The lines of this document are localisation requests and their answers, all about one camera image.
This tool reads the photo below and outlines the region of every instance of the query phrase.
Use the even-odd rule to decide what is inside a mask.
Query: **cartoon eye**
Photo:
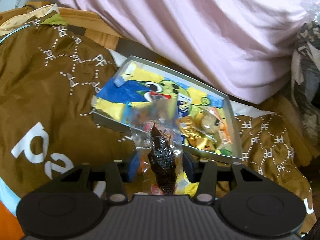
[[[162,92],[162,87],[158,83],[148,81],[144,85],[154,92]]]

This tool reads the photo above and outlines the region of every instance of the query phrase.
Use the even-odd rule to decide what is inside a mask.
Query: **dark brown snack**
[[[165,138],[156,128],[154,123],[151,129],[151,152],[148,159],[151,169],[156,175],[158,187],[164,194],[174,194],[174,188],[177,180],[176,160],[170,146],[170,138]]]

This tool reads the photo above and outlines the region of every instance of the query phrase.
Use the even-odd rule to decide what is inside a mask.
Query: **orange fabric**
[[[20,240],[24,234],[17,218],[0,201],[0,240]]]

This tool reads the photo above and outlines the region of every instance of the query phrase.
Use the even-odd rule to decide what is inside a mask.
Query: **silver screw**
[[[122,195],[122,194],[113,194],[110,196],[109,198],[112,202],[122,202],[122,201],[125,201],[125,195]]]
[[[209,194],[199,194],[197,196],[197,200],[201,202],[209,202],[213,199],[213,197]]]

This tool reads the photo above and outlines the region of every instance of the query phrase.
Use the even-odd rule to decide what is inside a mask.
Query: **cartoon face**
[[[143,94],[144,98],[149,102],[163,97],[168,99],[177,98],[178,93],[188,96],[188,92],[184,88],[169,80],[162,80],[159,83],[148,81],[144,85],[150,89],[149,92]]]

